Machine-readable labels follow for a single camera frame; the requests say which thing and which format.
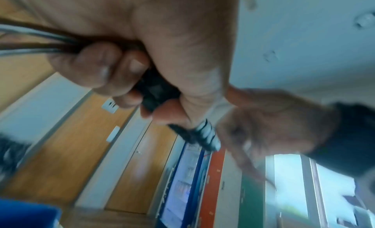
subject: green cabinet door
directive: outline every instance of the green cabinet door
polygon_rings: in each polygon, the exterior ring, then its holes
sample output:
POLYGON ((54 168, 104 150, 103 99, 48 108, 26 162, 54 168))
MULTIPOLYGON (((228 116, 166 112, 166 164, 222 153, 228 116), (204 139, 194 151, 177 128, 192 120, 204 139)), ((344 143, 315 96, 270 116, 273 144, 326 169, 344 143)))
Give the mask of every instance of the green cabinet door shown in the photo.
POLYGON ((263 228, 263 201, 263 186, 242 175, 238 228, 263 228))

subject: hand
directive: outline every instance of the hand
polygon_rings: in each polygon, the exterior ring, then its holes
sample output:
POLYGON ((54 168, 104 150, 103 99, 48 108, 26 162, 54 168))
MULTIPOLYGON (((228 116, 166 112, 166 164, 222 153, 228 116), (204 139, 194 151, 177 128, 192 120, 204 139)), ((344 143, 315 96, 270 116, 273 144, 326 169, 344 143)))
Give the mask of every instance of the hand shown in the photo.
POLYGON ((281 90, 229 87, 226 98, 237 108, 218 122, 216 130, 243 170, 265 156, 311 152, 339 124, 338 111, 281 90))
MULTIPOLYGON (((182 92, 153 112, 155 121, 195 127, 226 92, 238 0, 26 0, 26 5, 65 31, 141 40, 161 75, 182 92)), ((124 53, 108 42, 50 61, 66 78, 115 96, 122 107, 140 103, 131 89, 150 64, 146 54, 124 53)), ((148 116, 144 109, 142 114, 148 116)))

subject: white ceiling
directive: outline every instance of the white ceiling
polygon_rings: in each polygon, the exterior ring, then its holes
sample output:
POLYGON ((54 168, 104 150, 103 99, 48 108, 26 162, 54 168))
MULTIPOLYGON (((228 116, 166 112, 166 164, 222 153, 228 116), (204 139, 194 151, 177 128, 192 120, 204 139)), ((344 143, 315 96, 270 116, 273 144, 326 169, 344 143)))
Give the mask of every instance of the white ceiling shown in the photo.
POLYGON ((375 79, 375 27, 354 27, 375 0, 256 1, 250 11, 241 0, 231 83, 306 91, 375 79), (270 51, 278 60, 264 59, 270 51))

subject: power outlet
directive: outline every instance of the power outlet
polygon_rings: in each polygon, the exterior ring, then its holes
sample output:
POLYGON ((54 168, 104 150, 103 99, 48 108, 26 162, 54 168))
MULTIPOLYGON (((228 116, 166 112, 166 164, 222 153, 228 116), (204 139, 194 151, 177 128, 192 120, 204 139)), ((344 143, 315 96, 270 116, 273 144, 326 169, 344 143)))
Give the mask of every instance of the power outlet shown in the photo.
POLYGON ((102 105, 102 109, 107 110, 110 113, 115 113, 118 108, 118 105, 111 98, 107 99, 107 101, 102 105))

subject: metal tool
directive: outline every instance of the metal tool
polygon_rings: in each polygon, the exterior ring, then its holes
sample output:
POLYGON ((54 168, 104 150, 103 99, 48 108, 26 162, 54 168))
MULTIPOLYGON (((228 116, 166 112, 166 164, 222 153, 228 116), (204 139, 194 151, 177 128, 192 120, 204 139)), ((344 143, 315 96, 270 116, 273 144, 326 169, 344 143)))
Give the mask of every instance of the metal tool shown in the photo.
MULTIPOLYGON (((110 37, 86 38, 51 29, 31 23, 23 23, 0 18, 0 32, 33 35, 57 40, 63 43, 2 43, 0 44, 0 56, 33 53, 78 53, 87 45, 95 41, 111 41, 116 43, 124 51, 141 50, 146 52, 145 46, 139 41, 124 41, 110 37)), ((158 106, 169 99, 180 97, 181 92, 167 82, 152 64, 150 69, 142 76, 134 86, 143 95, 142 105, 153 112, 158 106)), ((220 140, 208 120, 204 120, 195 129, 184 129, 178 125, 168 125, 189 143, 199 143, 203 149, 218 151, 221 147, 220 140)))

